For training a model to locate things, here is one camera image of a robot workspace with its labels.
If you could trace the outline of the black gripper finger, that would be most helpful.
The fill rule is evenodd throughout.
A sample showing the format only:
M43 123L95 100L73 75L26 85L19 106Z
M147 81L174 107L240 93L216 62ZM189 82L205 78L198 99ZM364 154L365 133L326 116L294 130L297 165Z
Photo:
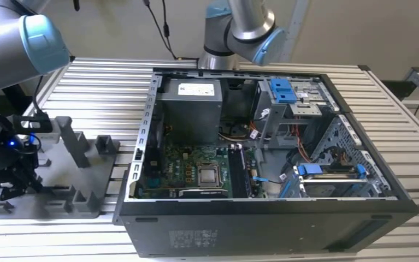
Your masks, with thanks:
M26 180L27 187L39 193L43 190L42 178L35 172L35 166L33 164L26 164L23 167L23 176Z
M13 199L26 193L27 185L17 179L0 179L0 201Z

